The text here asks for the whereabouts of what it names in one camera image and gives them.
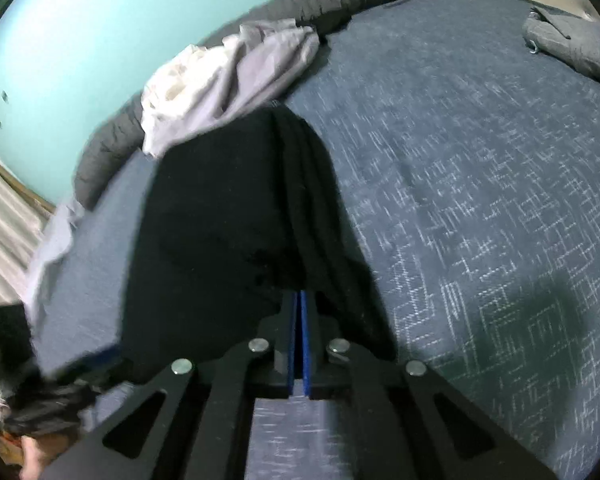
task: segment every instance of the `beige curtain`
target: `beige curtain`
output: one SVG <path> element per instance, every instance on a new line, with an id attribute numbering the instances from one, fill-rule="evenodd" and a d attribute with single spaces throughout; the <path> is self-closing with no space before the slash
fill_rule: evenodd
<path id="1" fill-rule="evenodd" d="M 0 304 L 18 301 L 44 219 L 0 177 Z"/>

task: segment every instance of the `triangular cutout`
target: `triangular cutout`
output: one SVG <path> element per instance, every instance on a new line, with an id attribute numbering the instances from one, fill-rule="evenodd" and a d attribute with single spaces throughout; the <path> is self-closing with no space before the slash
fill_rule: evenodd
<path id="1" fill-rule="evenodd" d="M 163 392 L 155 392 L 148 397 L 137 410 L 105 435 L 103 445 L 127 458 L 138 458 L 165 398 Z"/>
<path id="2" fill-rule="evenodd" d="M 433 401 L 445 423 L 456 453 L 462 460 L 470 460 L 495 447 L 493 437 L 472 421 L 444 394 L 435 394 Z"/>

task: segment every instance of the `bed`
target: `bed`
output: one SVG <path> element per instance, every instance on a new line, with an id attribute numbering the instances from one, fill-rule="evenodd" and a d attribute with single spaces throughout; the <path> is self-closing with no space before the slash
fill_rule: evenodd
<path id="1" fill-rule="evenodd" d="M 588 0 L 537 1 L 600 19 Z M 326 35 L 285 102 L 330 152 L 400 357 L 580 480 L 600 459 L 600 83 L 530 53 L 530 5 L 373 6 Z M 133 152 L 76 231 L 35 341 L 44 370 L 116 342 L 156 165 Z M 246 478 L 352 478 L 343 420 L 335 402 L 259 400 Z"/>

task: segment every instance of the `teal wall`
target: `teal wall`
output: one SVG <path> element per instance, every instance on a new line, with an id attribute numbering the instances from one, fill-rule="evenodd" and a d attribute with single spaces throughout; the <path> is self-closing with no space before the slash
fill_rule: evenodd
<path id="1" fill-rule="evenodd" d="M 0 20 L 0 160 L 57 203 L 100 122 L 186 45 L 264 1 L 14 0 Z"/>

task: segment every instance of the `silver screw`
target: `silver screw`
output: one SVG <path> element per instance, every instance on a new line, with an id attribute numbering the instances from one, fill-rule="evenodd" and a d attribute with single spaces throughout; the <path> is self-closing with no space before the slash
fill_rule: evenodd
<path id="1" fill-rule="evenodd" d="M 414 377 L 422 377 L 427 373 L 427 365 L 417 360 L 409 361 L 404 369 L 407 370 L 409 375 Z"/>
<path id="2" fill-rule="evenodd" d="M 327 346 L 329 352 L 333 354 L 346 354 L 351 348 L 351 343 L 346 339 L 336 338 L 329 341 L 329 345 Z"/>
<path id="3" fill-rule="evenodd" d="M 249 341 L 249 350 L 256 354 L 261 354 L 269 350 L 269 341 L 261 337 L 255 337 Z"/>
<path id="4" fill-rule="evenodd" d="M 176 375 L 188 374 L 193 368 L 193 363 L 188 359 L 176 359 L 171 363 L 171 371 Z"/>

